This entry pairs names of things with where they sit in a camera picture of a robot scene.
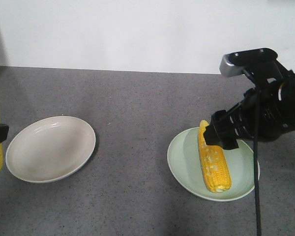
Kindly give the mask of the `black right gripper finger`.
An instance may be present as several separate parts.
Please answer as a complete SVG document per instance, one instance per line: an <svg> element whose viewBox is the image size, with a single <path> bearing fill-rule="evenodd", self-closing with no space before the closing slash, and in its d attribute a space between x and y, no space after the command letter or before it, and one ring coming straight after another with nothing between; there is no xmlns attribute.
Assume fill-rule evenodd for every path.
<svg viewBox="0 0 295 236"><path fill-rule="evenodd" d="M209 146L219 146L222 149L238 148L238 143L235 138L220 137L213 125L209 125L205 128L203 136L206 144Z"/></svg>
<svg viewBox="0 0 295 236"><path fill-rule="evenodd" d="M211 116L211 122L216 132L226 132L231 130L232 122L226 110L219 110Z"/></svg>

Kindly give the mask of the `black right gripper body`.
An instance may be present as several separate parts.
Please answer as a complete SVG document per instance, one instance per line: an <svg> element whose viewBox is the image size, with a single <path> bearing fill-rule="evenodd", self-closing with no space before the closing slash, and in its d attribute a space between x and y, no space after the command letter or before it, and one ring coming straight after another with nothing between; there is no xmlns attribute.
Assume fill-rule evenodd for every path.
<svg viewBox="0 0 295 236"><path fill-rule="evenodd" d="M244 99L227 111L236 139L272 142L295 131L295 80L273 81L244 94Z"/></svg>

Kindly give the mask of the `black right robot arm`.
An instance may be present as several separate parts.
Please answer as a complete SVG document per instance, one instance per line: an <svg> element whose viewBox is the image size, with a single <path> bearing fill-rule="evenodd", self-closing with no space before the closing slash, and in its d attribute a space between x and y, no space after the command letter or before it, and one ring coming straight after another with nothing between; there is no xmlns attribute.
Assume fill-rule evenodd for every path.
<svg viewBox="0 0 295 236"><path fill-rule="evenodd" d="M232 150L238 147L238 140L266 143L293 131L295 75L263 88L251 88L230 110L215 112L204 131L204 139L207 145Z"/></svg>

